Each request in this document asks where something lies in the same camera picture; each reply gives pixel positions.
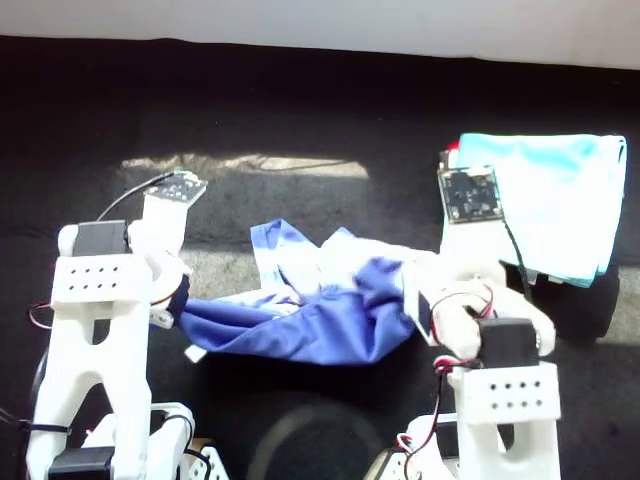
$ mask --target towel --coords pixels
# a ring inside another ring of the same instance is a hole
[[[493,165],[525,267],[588,287],[611,259],[626,161],[621,136],[470,133],[450,167]],[[499,236],[499,257],[517,264],[503,229]]]

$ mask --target white plastic part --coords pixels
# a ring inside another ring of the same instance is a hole
[[[156,244],[177,255],[184,243],[189,204],[144,196],[142,219],[153,226]]]
[[[214,447],[204,447],[201,453],[209,459],[209,465],[211,466],[211,475],[209,480],[229,480],[229,475],[222,464],[218,450]],[[189,469],[190,480],[205,480],[207,469],[202,461],[196,459],[191,468]]]
[[[458,413],[461,480],[558,480],[556,366],[459,370],[449,375]],[[497,424],[514,425],[504,451]]]
[[[173,415],[186,417],[174,418],[164,422],[162,427],[149,438],[149,456],[147,458],[146,478],[148,480],[174,480],[180,467],[180,478],[188,475],[189,459],[184,455],[185,445],[195,432],[195,421],[191,410],[180,403],[158,403],[152,410],[162,410],[167,418]]]
[[[178,468],[182,478],[190,470],[190,458],[185,457],[184,448],[190,441],[195,423],[191,410],[180,403],[156,403],[151,411],[162,410],[166,417],[179,417],[166,421],[151,437],[146,463],[146,478],[149,480],[174,480]],[[116,416],[106,415],[96,428],[89,433],[84,443],[86,447],[113,446],[116,432]]]
[[[205,357],[207,351],[197,345],[189,345],[184,351],[184,354],[192,363],[198,363]]]
[[[541,356],[553,351],[556,339],[553,322],[523,295],[505,286],[505,272],[497,260],[462,251],[440,255],[422,253],[424,255],[416,256],[403,266],[404,312],[413,319],[427,344],[434,346],[437,342],[433,332],[418,321],[420,294],[429,305],[437,304],[430,321],[442,345],[464,359],[477,357],[481,344],[478,322],[465,307],[480,312],[493,294],[493,308],[500,316],[531,320]]]
[[[114,480],[144,478],[151,404],[146,380],[151,283],[151,270],[138,255],[61,256],[56,264],[47,370],[33,421],[70,425],[89,389],[103,383],[117,419]],[[94,322],[104,318],[110,319],[109,333],[93,345]],[[66,440],[60,433],[31,433],[27,465],[32,480],[46,480]]]
[[[78,236],[78,225],[65,225],[58,233],[58,251],[63,257],[73,255],[73,245]]]

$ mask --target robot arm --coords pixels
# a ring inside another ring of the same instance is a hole
[[[487,318],[526,318],[536,331],[540,356],[555,347],[555,327],[523,295],[507,288],[497,260],[465,252],[421,253],[405,272],[405,313],[431,346],[458,358],[477,358],[480,323]]]
[[[206,182],[188,172],[158,178],[162,183],[147,192],[142,220],[128,227],[124,221],[103,220],[69,225],[59,234],[47,369],[26,458],[33,480],[80,473],[110,480],[173,480],[178,467],[181,478],[202,478],[192,475],[184,460],[193,416],[180,404],[151,403],[146,366],[149,323],[171,327],[176,298],[184,293],[186,301],[189,269],[177,253],[187,210]],[[98,345],[92,342],[96,319],[110,321],[109,333]],[[104,385],[113,413],[82,448],[68,448],[67,429],[97,383]],[[152,410],[164,410],[167,418],[150,435]]]
[[[555,346],[551,320],[506,287],[497,261],[481,256],[424,254],[405,279],[405,312],[429,345],[457,357],[438,357],[434,367],[455,393],[456,411],[446,417],[456,424],[459,458],[447,462],[438,448],[439,393],[434,413],[399,434],[411,445],[389,465],[403,465],[407,479],[559,479],[557,370],[539,360]],[[501,424],[514,425],[508,451]]]

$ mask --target blue cloth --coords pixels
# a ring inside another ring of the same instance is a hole
[[[413,251],[336,231],[321,247],[279,219],[251,229],[261,289],[190,299],[180,328],[211,352],[320,365],[376,362],[413,332],[402,265]]]
[[[588,287],[609,266],[626,162],[620,136],[471,133],[454,166],[493,165],[526,267]],[[501,256],[516,263],[511,248]]]

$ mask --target dark carpet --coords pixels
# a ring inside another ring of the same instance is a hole
[[[344,225],[436,249],[436,155],[462,132],[615,133],[627,137],[630,161],[613,265],[589,290],[542,280],[535,299],[571,340],[553,355],[563,477],[637,478],[638,73],[174,41],[0,38],[0,59],[1,406],[30,415],[47,335],[24,310],[48,298],[57,230],[93,219],[159,170],[181,164],[210,181],[191,212],[185,258],[196,270],[193,293],[214,297],[258,285],[248,228],[275,217],[318,242]],[[325,166],[321,174],[260,168],[282,157],[300,170],[307,160]],[[135,219],[140,206],[134,200],[119,215]],[[608,335],[587,345],[612,315]],[[194,366],[182,355],[186,345],[179,331],[152,332],[154,400],[189,405],[198,435],[214,440],[234,479],[245,477],[266,431],[296,407],[364,419],[391,445],[433,405],[434,352],[417,337],[366,368],[223,355]],[[74,441],[104,413],[101,393],[85,402]],[[362,478],[371,459],[349,422],[338,420],[298,432],[277,452],[269,478]],[[0,442],[0,472],[11,478],[16,433],[0,429]]]

